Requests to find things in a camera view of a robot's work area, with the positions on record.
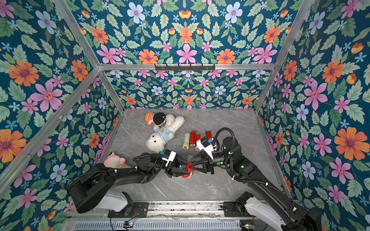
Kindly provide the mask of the red flashlight plain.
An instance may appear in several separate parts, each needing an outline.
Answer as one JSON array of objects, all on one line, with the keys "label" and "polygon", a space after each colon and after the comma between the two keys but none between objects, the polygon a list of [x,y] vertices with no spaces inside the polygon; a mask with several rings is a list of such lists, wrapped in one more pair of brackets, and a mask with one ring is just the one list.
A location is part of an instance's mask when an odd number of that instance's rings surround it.
[{"label": "red flashlight plain", "polygon": [[196,131],[191,131],[189,144],[190,147],[196,147]]},{"label": "red flashlight plain", "polygon": [[187,166],[185,167],[185,170],[187,171],[188,174],[183,175],[182,178],[186,179],[186,178],[190,177],[193,174],[194,170],[192,170],[192,169],[189,168],[189,166],[191,164],[192,163],[188,163]]},{"label": "red flashlight plain", "polygon": [[212,136],[210,131],[206,131],[206,138],[207,138],[209,143],[213,142],[213,136]]}]

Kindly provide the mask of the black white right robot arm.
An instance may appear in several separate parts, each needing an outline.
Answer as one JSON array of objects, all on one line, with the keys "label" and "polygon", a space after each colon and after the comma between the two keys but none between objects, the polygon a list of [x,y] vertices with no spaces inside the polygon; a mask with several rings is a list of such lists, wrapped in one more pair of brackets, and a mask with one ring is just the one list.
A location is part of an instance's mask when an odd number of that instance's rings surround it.
[{"label": "black white right robot arm", "polygon": [[273,185],[261,170],[242,154],[237,139],[229,136],[220,144],[206,137],[197,140],[200,160],[188,166],[189,170],[213,173],[215,167],[224,167],[232,180],[253,189],[262,200],[245,192],[236,199],[236,211],[261,219],[276,231],[320,231],[320,214],[306,210]]}]

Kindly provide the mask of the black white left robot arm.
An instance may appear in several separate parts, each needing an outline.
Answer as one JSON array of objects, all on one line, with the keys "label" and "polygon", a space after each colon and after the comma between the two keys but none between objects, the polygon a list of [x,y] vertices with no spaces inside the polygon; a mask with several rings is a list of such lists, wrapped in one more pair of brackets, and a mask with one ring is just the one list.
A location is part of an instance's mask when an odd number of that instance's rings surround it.
[{"label": "black white left robot arm", "polygon": [[143,153],[132,159],[135,167],[113,168],[104,164],[96,164],[81,176],[75,178],[68,186],[78,213],[86,213],[98,207],[107,205],[107,209],[122,211],[130,201],[130,197],[122,193],[115,196],[116,202],[109,202],[108,192],[112,188],[127,184],[145,184],[151,182],[163,169],[166,175],[181,177],[191,175],[192,170],[184,157],[176,152],[165,150],[157,154]]}]

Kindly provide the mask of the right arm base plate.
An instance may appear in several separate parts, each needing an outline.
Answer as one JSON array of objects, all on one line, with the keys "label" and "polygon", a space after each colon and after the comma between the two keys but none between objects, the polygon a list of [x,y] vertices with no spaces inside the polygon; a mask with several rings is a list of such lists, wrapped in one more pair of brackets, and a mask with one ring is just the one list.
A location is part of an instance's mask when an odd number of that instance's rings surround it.
[{"label": "right arm base plate", "polygon": [[245,217],[247,215],[245,208],[239,202],[224,202],[220,208],[224,211],[225,217]]}]

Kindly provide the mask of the red flashlight white logo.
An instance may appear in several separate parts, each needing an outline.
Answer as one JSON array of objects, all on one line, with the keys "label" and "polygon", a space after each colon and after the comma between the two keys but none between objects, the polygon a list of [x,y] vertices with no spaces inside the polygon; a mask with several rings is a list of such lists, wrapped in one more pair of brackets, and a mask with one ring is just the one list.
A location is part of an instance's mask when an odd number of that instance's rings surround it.
[{"label": "red flashlight white logo", "polygon": [[196,146],[195,146],[195,150],[196,151],[199,151],[200,149],[199,149],[199,147],[198,147],[198,141],[200,140],[200,134],[197,134],[196,135]]}]

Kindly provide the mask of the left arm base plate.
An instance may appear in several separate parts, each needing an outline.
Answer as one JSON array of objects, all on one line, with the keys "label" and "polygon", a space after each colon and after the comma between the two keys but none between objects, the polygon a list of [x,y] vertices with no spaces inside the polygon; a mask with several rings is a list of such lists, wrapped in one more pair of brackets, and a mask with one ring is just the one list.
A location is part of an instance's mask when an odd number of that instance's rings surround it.
[{"label": "left arm base plate", "polygon": [[146,218],[148,213],[148,202],[129,203],[122,211],[110,211],[109,218]]}]

